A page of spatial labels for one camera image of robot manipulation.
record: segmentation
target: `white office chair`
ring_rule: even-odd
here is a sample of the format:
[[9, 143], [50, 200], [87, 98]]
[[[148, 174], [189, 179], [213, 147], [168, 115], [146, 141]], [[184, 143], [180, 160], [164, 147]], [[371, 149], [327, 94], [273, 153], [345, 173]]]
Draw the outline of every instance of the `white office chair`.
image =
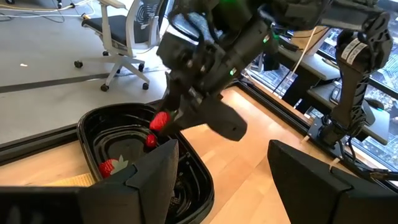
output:
[[143, 79], [145, 83], [142, 89], [147, 90], [150, 81], [142, 73], [145, 62], [135, 58], [133, 49], [149, 49], [160, 42], [158, 20], [162, 2], [163, 0], [134, 0], [127, 17], [108, 17], [108, 6], [118, 9], [125, 9], [126, 6], [118, 0], [99, 0], [102, 18], [85, 19], [81, 25], [96, 32], [106, 51], [103, 52], [102, 58], [83, 58], [75, 61], [75, 67], [81, 68], [85, 61], [114, 63], [105, 84], [101, 86], [102, 91], [109, 90], [109, 84], [122, 67]]

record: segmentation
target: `white cable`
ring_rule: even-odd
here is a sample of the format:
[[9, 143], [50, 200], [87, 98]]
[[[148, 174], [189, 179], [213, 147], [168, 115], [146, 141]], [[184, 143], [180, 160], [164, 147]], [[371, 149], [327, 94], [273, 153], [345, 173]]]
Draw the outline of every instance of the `white cable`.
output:
[[138, 53], [136, 53], [136, 54], [144, 54], [144, 53], [146, 53], [146, 52], [152, 50], [154, 47], [156, 47], [156, 46], [153, 46], [153, 47], [151, 47], [151, 48], [148, 49], [148, 50], [145, 50], [145, 51], [143, 51], [143, 52], [138, 52]]
[[[86, 0], [86, 1], [91, 3], [91, 4], [89, 4], [89, 7], [92, 10], [92, 13], [87, 14], [87, 16], [92, 16], [92, 15], [95, 14], [95, 9], [93, 7], [93, 0]], [[34, 16], [0, 15], [0, 17], [10, 17], [10, 18], [38, 18], [38, 17], [56, 17], [56, 16], [61, 16], [61, 17], [81, 17], [80, 15], [62, 15], [62, 14], [44, 14], [44, 15], [34, 15]]]
[[[308, 46], [310, 45], [311, 39], [312, 39], [313, 34], [315, 33], [316, 29], [317, 29], [317, 27], [315, 27], [315, 28], [312, 30], [311, 36], [310, 36], [310, 38], [308, 38], [308, 42], [307, 42], [306, 46], [304, 47], [303, 53], [301, 54], [300, 58], [298, 59], [298, 61], [297, 61], [297, 63], [296, 63], [296, 66], [294, 67], [293, 71], [291, 71], [291, 72], [288, 73], [288, 75], [286, 76], [285, 80], [290, 80], [290, 79], [292, 78], [292, 76], [294, 75], [294, 73], [296, 72], [296, 69], [299, 67], [300, 62], [301, 62], [301, 61], [303, 60], [303, 58], [304, 58], [304, 55], [305, 55], [305, 53], [306, 53], [306, 51], [307, 51], [307, 49], [308, 49]], [[288, 81], [286, 81], [286, 83], [281, 84], [280, 91], [279, 91], [278, 95], [280, 95], [280, 94], [282, 93], [282, 90], [283, 90], [284, 87], [287, 85], [287, 82], [288, 82]]]

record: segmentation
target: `wooden table surface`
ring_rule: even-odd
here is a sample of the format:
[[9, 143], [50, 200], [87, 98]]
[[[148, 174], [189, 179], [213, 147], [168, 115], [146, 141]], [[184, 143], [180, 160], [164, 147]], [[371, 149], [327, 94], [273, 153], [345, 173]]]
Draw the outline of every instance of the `wooden table surface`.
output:
[[[302, 135], [239, 88], [223, 95], [248, 122], [240, 142], [226, 140], [205, 125], [183, 131], [214, 181], [215, 204], [204, 223], [290, 223], [272, 180], [269, 140], [278, 139], [326, 163], [331, 159], [309, 142], [301, 144]], [[86, 173], [80, 143], [72, 142], [0, 167], [0, 185], [45, 185]]]

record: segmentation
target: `red strawberry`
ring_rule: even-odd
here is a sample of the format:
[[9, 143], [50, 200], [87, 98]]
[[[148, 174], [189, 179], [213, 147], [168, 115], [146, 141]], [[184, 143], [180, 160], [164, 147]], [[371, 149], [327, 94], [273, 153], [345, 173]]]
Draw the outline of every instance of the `red strawberry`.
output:
[[147, 147], [155, 147], [156, 146], [156, 136], [154, 134], [148, 134], [147, 139], [145, 141], [145, 145]]
[[112, 161], [117, 161], [116, 159], [108, 159], [107, 161], [101, 163], [98, 167], [99, 172], [102, 177], [107, 178], [111, 175], [112, 170], [114, 169], [112, 165]]
[[161, 111], [157, 113], [155, 118], [150, 122], [149, 128], [151, 130], [160, 131], [170, 121], [170, 115], [168, 112]]
[[120, 155], [119, 160], [108, 159], [98, 166], [99, 172], [102, 177], [107, 178], [112, 174], [115, 174], [127, 167], [129, 161], [125, 161], [123, 156]]

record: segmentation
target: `black plastic container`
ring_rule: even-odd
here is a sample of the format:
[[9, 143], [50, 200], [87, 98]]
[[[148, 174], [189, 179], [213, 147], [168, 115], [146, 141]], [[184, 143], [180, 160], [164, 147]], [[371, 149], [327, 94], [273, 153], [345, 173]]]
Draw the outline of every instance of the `black plastic container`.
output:
[[[144, 146], [154, 106], [124, 103], [90, 111], [78, 123], [78, 137], [95, 181], [102, 180], [98, 166], [107, 159], [132, 164], [151, 149]], [[200, 223], [214, 202], [213, 180], [208, 169], [181, 133], [158, 136], [158, 146], [178, 140], [178, 176], [166, 223]]]

